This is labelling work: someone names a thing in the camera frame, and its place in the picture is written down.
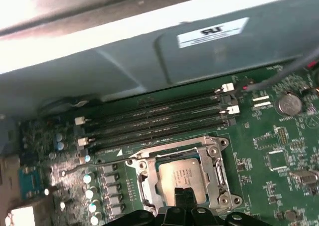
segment gray cable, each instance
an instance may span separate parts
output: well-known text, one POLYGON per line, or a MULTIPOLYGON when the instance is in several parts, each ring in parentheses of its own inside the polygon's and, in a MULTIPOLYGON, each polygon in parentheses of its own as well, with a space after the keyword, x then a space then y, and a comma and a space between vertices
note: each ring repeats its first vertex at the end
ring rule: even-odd
POLYGON ((294 62, 292 62, 290 65, 286 66, 282 71, 280 71, 278 74, 274 75, 273 77, 264 80, 263 82, 248 85, 245 88, 245 91, 253 91, 253 90, 263 90, 269 86, 272 86, 276 84, 277 82, 281 81, 291 73, 302 69, 303 67, 306 67, 313 61, 317 60, 319 58, 319 47, 311 51, 309 54, 299 57, 294 62))

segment label sticker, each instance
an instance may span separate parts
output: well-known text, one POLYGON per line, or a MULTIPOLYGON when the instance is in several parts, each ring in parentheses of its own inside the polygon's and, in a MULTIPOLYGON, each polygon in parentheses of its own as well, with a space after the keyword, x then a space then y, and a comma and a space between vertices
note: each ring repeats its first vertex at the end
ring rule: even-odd
POLYGON ((249 17, 245 17, 178 35, 177 40, 179 48, 240 34, 248 20, 249 17))

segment red wire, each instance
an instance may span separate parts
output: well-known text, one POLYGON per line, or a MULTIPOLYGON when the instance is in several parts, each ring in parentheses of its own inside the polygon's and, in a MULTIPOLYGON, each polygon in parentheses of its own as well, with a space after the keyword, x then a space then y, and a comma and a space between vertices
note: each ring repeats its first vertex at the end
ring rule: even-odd
POLYGON ((313 62, 311 62, 309 65, 307 65, 307 68, 308 68, 308 69, 311 69, 311 68, 313 68, 316 64, 317 64, 317 61, 313 61, 313 62))

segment motherboard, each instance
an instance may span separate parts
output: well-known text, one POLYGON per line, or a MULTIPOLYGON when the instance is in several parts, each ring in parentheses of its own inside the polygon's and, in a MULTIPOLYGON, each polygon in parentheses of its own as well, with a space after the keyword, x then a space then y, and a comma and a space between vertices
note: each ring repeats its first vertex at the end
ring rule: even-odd
POLYGON ((22 122, 20 201, 46 225, 102 226, 192 187, 221 217, 319 225, 318 71, 242 91, 288 63, 22 122))

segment metal socket frame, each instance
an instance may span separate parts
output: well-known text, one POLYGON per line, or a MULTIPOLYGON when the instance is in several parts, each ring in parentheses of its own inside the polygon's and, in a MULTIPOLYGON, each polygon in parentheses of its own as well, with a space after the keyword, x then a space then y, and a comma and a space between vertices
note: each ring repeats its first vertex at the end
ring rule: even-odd
MULTIPOLYGON (((156 215, 159 208, 164 207, 162 197, 156 193, 156 185, 159 182, 156 162, 160 158, 176 154, 187 154, 188 156, 194 154, 199 156, 206 194, 209 199, 209 207, 212 210, 220 214, 240 206, 243 200, 240 196, 232 195, 229 190, 221 154, 228 145, 229 141, 226 138, 203 136, 142 149, 131 155, 130 158, 134 159, 126 161, 126 165, 136 170, 140 197, 144 209, 156 215), (183 150, 178 149, 187 146, 190 147, 183 150), (163 152, 172 149, 176 149, 176 151, 170 153, 163 152)), ((198 206, 204 207, 207 204, 199 204, 198 206)))

